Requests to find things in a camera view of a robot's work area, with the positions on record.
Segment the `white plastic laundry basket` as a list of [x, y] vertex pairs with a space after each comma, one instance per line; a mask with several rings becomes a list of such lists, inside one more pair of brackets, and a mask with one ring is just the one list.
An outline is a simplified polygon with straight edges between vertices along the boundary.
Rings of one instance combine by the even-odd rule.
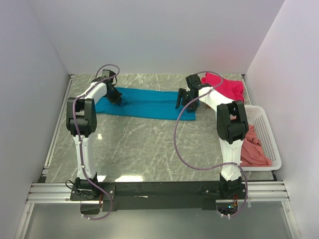
[[272, 165], [267, 167], [243, 167], [244, 171], [273, 171], [282, 166], [280, 154], [273, 136], [266, 112], [260, 106], [245, 105], [247, 121], [255, 127], [257, 138], [261, 142], [264, 155], [268, 157]]

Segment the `magenta folded t shirt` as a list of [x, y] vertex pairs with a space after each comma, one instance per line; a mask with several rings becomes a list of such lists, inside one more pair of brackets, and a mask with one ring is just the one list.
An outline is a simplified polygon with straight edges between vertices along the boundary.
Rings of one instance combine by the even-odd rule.
[[[211, 73], [205, 73], [205, 76], [201, 78], [203, 84], [210, 84], [211, 86], [216, 86], [220, 83], [221, 78]], [[241, 81], [233, 81], [223, 79], [223, 83], [216, 88], [216, 90], [222, 95], [234, 100], [242, 101], [244, 100], [244, 85]]]

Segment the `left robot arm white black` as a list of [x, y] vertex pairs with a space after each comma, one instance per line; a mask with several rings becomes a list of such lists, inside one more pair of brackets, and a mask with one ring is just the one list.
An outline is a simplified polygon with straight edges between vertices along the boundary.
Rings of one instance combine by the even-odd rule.
[[77, 97], [69, 97], [66, 105], [66, 128], [73, 137], [77, 154], [77, 177], [73, 191], [97, 194], [101, 191], [93, 162], [93, 134], [97, 128], [96, 103], [102, 99], [112, 105], [122, 103], [122, 93], [115, 85], [117, 73], [102, 70], [101, 76]]

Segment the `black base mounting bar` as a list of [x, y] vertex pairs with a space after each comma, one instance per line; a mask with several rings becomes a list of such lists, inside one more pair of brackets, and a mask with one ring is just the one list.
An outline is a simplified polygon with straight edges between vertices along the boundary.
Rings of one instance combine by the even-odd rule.
[[218, 200], [244, 199], [243, 183], [220, 181], [190, 182], [114, 182], [100, 183], [108, 195], [87, 190], [82, 193], [73, 188], [73, 202], [102, 202], [102, 210], [154, 210], [154, 209], [202, 209], [216, 210]]

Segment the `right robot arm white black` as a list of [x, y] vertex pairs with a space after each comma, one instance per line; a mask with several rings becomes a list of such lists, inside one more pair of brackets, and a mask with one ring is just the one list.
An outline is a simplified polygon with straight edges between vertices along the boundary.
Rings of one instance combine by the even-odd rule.
[[[214, 190], [224, 198], [232, 198], [241, 192], [247, 192], [246, 186], [242, 184], [243, 169], [241, 163], [241, 149], [245, 136], [249, 130], [245, 105], [242, 101], [232, 100], [217, 91], [224, 79], [219, 74], [220, 82], [216, 86], [202, 83], [198, 74], [186, 77], [187, 89], [180, 88], [177, 94], [175, 108], [181, 105], [183, 108], [179, 113], [173, 131], [173, 144], [179, 159], [189, 168], [207, 171], [221, 167], [218, 188]], [[198, 102], [203, 102], [216, 113], [216, 129], [219, 136], [223, 163], [208, 168], [197, 168], [188, 164], [180, 155], [176, 144], [176, 131], [179, 120], [185, 110], [194, 112], [197, 110]]]

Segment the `salmon pink t shirt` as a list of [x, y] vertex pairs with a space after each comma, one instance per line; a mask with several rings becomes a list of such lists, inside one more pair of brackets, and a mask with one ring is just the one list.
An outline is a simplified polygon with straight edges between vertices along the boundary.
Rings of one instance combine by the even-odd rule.
[[249, 130], [243, 140], [241, 148], [241, 167], [269, 167], [271, 160], [264, 154], [255, 127], [249, 125]]

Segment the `blue t shirt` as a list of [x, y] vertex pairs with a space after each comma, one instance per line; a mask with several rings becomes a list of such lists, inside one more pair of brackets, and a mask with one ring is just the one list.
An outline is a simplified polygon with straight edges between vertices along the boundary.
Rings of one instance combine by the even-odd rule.
[[95, 105], [96, 113], [158, 120], [176, 120], [182, 107], [175, 108], [177, 92], [118, 88], [122, 93], [120, 105], [111, 104], [105, 97]]

